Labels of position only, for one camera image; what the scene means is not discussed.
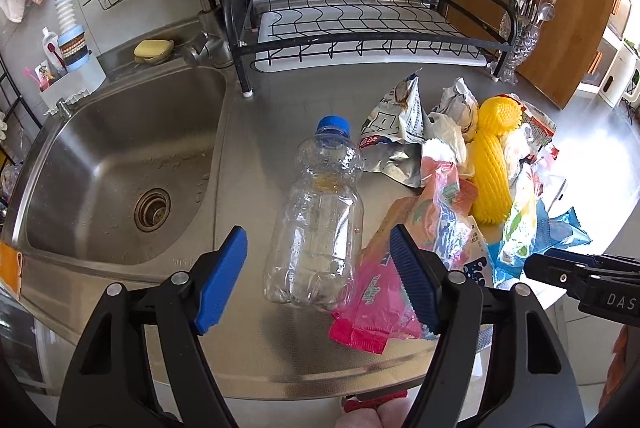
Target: faucet handle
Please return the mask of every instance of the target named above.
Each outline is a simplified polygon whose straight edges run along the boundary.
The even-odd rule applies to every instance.
[[[63,121],[68,121],[69,119],[71,119],[73,113],[71,112],[68,104],[66,104],[66,101],[63,98],[60,98],[58,100],[58,102],[56,103],[56,107],[58,108],[60,118],[62,118]]]
[[[187,65],[197,67],[205,60],[212,59],[216,68],[224,68],[234,61],[226,41],[207,32],[199,33],[182,50],[182,57]]]

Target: toothbrush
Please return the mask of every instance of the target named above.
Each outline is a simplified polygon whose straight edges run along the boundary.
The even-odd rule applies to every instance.
[[[30,68],[25,67],[24,70],[22,71],[22,74],[30,77],[33,81],[35,81],[38,84],[38,86],[40,86],[40,80],[36,76],[34,76]]]
[[[56,52],[56,48],[54,47],[53,43],[47,44],[47,49],[49,50],[49,52],[52,52],[52,53],[54,53],[56,55],[56,58],[60,62],[60,65],[62,65],[66,69],[65,61],[58,55],[58,53]]]

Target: snack wrapper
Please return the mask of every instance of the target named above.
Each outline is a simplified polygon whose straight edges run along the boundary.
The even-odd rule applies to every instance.
[[[382,97],[362,125],[362,169],[419,188],[425,139],[418,74],[414,72]]]
[[[424,158],[422,171],[427,174],[423,193],[394,202],[364,249],[354,278],[356,291],[334,315],[332,340],[381,354],[389,338],[431,335],[415,316],[389,253],[389,235],[396,224],[404,224],[417,246],[436,252],[447,268],[464,270],[479,283],[492,281],[486,243],[468,217],[475,186],[459,180],[451,162]]]
[[[538,181],[531,166],[523,164],[516,179],[513,205],[502,230],[502,239],[492,246],[494,267],[514,278],[522,273],[524,261],[533,252],[538,227],[536,201]]]

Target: stainless steel sink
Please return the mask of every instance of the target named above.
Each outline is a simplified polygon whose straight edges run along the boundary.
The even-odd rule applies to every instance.
[[[225,81],[179,64],[103,89],[60,124],[24,213],[30,248],[134,265],[181,236],[209,184]]]

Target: utensil holder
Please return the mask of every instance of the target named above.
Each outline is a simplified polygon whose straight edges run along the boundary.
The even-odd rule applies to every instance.
[[[509,17],[505,13],[500,22],[500,36],[507,37]],[[524,61],[531,56],[531,53],[535,50],[538,41],[540,40],[540,31],[542,30],[542,22],[539,24],[533,24],[528,19],[518,17],[516,20],[516,40],[513,45],[513,49],[508,53],[503,65],[502,71],[494,81],[507,82],[508,84],[515,85],[518,82],[516,77],[516,69],[524,63]],[[489,72],[495,71],[497,61],[491,62],[487,65]]]

